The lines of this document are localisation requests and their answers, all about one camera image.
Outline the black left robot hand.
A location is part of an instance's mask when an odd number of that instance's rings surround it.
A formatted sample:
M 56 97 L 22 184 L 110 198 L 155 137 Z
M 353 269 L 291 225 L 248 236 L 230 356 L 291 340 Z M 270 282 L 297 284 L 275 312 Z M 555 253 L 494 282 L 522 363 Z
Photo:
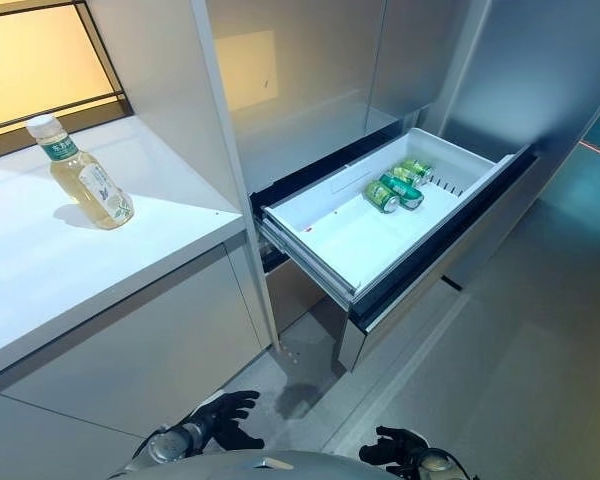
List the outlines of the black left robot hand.
M 239 423 L 248 418 L 249 410 L 256 406 L 259 397 L 260 393 L 255 390 L 225 393 L 198 410 L 210 435 L 221 448 L 226 451 L 264 448 L 265 442 L 247 434 Z

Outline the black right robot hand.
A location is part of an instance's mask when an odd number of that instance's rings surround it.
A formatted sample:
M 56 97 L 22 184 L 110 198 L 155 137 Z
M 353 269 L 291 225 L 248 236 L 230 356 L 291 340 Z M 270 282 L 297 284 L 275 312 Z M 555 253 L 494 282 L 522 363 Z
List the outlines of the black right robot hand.
M 373 466 L 384 466 L 390 474 L 403 479 L 419 479 L 419 458 L 429 447 L 420 435 L 406 429 L 376 428 L 377 441 L 363 445 L 359 459 Z

